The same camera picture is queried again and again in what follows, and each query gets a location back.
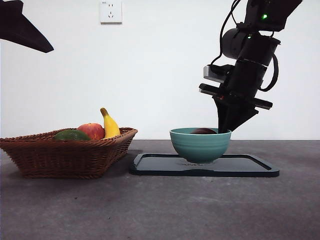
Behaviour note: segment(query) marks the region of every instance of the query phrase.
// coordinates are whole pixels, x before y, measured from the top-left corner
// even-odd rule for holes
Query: woven basket
[[[121,135],[101,140],[53,140],[65,128],[46,133],[0,138],[0,148],[25,178],[96,179],[124,157],[138,132],[120,128]]]

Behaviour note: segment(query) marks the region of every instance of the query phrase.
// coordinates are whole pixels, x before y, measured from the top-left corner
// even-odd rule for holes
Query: black object
[[[206,177],[278,177],[279,169],[252,155],[224,154],[211,163],[196,164],[178,154],[141,153],[129,172],[133,175],[206,176]]]
[[[41,32],[22,14],[20,0],[0,0],[0,39],[8,40],[44,53],[54,50]]]
[[[204,78],[220,83],[219,88],[210,88],[202,83],[200,92],[214,99],[218,112],[220,133],[234,131],[259,112],[255,107],[270,109],[272,103],[255,98],[258,90],[267,92],[276,84],[279,75],[278,59],[275,55],[278,39],[274,32],[285,28],[288,16],[302,0],[248,0],[244,22],[223,35],[223,29],[240,0],[234,0],[220,32],[220,55],[204,71]],[[261,35],[259,31],[271,31]],[[236,59],[235,65],[214,65],[224,54]],[[270,84],[262,88],[263,77],[273,60],[274,73]]]

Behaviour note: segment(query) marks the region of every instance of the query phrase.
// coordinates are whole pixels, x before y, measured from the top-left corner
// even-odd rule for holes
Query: gray table
[[[2,240],[319,240],[320,141],[231,141],[280,168],[274,178],[136,176],[134,140],[99,179],[25,179],[1,153]]]

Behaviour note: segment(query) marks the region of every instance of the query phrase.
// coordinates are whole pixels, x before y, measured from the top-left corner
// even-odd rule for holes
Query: ceramic bowl
[[[227,150],[231,131],[218,134],[191,134],[197,127],[176,128],[170,131],[175,151],[188,162],[211,163],[221,157]]]

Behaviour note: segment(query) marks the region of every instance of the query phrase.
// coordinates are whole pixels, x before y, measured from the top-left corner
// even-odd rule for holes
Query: wall outlet
[[[102,24],[121,24],[122,0],[100,0],[100,22]]]

